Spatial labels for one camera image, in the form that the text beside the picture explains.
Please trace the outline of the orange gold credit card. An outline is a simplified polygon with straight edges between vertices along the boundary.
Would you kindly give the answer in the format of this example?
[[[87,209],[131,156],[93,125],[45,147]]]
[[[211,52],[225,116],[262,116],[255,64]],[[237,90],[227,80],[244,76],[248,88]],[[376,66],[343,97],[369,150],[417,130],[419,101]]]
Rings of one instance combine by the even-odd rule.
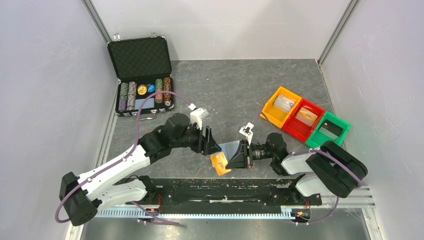
[[[211,155],[210,160],[211,160],[212,166],[215,168],[219,176],[225,175],[232,171],[231,169],[226,168],[228,161],[224,152],[218,152],[216,154]]]

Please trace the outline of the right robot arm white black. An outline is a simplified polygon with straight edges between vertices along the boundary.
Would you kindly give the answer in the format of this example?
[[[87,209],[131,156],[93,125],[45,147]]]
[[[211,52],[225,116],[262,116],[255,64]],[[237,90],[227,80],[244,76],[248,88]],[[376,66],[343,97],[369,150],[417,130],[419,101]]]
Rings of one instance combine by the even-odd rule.
[[[279,176],[298,175],[289,189],[289,199],[302,204],[312,195],[330,192],[347,198],[362,186],[367,167],[332,141],[300,152],[289,152],[283,136],[272,132],[264,144],[245,139],[220,145],[227,163],[226,169],[248,169],[256,160],[270,159],[272,170]]]

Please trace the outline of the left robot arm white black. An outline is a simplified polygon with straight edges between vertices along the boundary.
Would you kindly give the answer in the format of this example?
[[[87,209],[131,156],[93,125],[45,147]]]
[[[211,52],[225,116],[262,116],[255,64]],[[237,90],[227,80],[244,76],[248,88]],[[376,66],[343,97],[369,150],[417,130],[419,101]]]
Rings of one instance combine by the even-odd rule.
[[[141,200],[145,204],[153,203],[157,190],[149,183],[139,179],[117,182],[169,156],[177,148],[190,148],[204,156],[222,150],[209,126],[201,127],[185,114],[175,113],[165,124],[137,137],[133,145],[107,163],[80,175],[66,173],[61,179],[56,222],[81,226],[109,207]]]

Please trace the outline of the beige leather card holder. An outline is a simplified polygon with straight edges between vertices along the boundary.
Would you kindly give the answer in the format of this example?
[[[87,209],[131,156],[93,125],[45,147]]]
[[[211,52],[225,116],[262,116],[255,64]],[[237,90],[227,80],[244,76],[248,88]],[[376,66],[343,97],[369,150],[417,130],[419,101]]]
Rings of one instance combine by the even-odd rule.
[[[240,140],[220,143],[219,146],[223,152],[226,160],[229,162],[232,157],[239,151]]]

